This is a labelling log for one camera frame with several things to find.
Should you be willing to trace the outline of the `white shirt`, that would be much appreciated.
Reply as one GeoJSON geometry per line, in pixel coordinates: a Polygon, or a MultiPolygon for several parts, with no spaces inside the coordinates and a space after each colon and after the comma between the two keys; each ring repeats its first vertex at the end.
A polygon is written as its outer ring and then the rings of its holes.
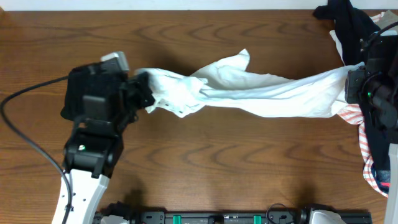
{"type": "Polygon", "coordinates": [[[265,118],[330,118],[347,106],[344,87],[347,74],[359,65],[348,65],[298,80],[272,74],[247,72],[250,54],[222,58],[184,76],[160,68],[140,68],[147,72],[157,108],[180,118],[205,106],[238,108],[265,118]]]}

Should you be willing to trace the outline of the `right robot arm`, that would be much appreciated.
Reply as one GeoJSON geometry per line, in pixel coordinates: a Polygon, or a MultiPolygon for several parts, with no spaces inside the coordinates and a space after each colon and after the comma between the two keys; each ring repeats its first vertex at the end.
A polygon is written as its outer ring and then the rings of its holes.
{"type": "Polygon", "coordinates": [[[371,145],[375,168],[390,170],[385,223],[397,223],[397,34],[393,23],[361,43],[366,61],[349,71],[345,100],[358,104],[365,118],[366,137],[379,139],[371,145]]]}

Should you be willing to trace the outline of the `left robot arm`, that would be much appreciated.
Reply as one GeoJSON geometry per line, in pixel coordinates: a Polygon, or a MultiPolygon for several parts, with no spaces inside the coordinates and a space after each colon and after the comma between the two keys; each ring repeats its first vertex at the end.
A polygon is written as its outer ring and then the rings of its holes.
{"type": "Polygon", "coordinates": [[[64,147],[62,181],[53,223],[91,223],[124,149],[123,132],[137,121],[137,110],[154,104],[149,74],[92,75],[79,95],[82,112],[74,118],[64,147]]]}

